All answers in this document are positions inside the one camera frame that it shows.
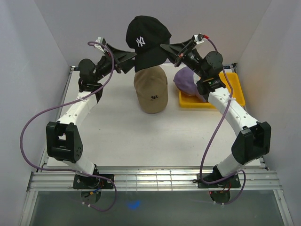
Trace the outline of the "black baseball cap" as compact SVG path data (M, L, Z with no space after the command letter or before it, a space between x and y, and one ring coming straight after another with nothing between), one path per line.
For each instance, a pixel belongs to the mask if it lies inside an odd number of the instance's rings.
M163 64L167 55L160 47L169 44L171 33L158 19L136 16L128 25L126 43L134 49L135 72Z

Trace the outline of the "beige baseball cap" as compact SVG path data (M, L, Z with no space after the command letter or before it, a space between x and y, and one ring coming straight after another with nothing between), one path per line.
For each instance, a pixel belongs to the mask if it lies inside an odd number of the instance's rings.
M141 109L148 114L163 111L168 103L168 81L160 66L135 73L134 88Z

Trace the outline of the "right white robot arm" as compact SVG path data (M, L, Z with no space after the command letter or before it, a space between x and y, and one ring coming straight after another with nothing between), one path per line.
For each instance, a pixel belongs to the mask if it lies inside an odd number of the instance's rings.
M269 153L271 126L252 117L233 98L234 89L227 89L230 83L223 83L219 76L224 72L222 55L215 49L201 57L195 48L201 40L192 38L160 46L175 67L183 63L200 78L196 83L197 92L222 114L221 121L226 120L236 134L230 155L215 165L212 173L197 180L223 187L246 164Z

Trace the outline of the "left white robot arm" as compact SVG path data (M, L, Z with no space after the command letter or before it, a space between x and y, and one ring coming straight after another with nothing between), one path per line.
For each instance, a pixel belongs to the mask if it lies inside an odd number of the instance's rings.
M134 67L136 53L99 42L89 42L89 45L101 50L103 56L97 64L87 58L79 62L78 96L63 116L47 124L46 137L48 156L64 162L75 172L84 173L83 182L95 188L100 177L94 173L96 166L83 154L79 126L102 97L104 86L99 81L112 76L114 71L129 72Z

